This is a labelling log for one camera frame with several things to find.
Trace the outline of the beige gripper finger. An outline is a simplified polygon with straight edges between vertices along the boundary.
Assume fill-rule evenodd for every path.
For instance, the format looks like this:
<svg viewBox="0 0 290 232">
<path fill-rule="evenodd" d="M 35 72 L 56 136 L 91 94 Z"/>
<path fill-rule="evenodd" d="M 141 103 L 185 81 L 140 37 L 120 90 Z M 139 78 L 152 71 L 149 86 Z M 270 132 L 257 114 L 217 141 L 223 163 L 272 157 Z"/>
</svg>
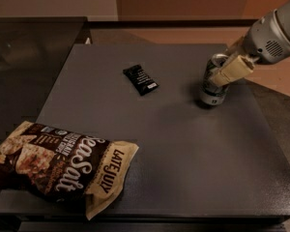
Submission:
<svg viewBox="0 0 290 232">
<path fill-rule="evenodd" d="M 249 58 L 238 55 L 215 71 L 210 81 L 217 87 L 221 87 L 253 73 L 254 68 L 255 65 Z"/>
<path fill-rule="evenodd" d="M 244 38 L 245 38 L 244 36 L 241 36 L 238 40 L 229 45 L 227 49 L 224 51 L 224 53 L 228 56 L 243 55 L 245 53 L 243 49 Z"/>
</svg>

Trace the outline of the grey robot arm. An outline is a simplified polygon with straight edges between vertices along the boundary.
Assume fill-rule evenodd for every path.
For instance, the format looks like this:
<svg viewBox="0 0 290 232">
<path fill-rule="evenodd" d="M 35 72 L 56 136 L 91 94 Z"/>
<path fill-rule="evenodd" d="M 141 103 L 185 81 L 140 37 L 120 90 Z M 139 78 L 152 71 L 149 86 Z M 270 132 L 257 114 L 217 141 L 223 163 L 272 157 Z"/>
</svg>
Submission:
<svg viewBox="0 0 290 232">
<path fill-rule="evenodd" d="M 209 77 L 217 87 L 246 77 L 256 65 L 272 65 L 290 57 L 290 0 L 254 22 L 225 54 L 228 59 Z"/>
</svg>

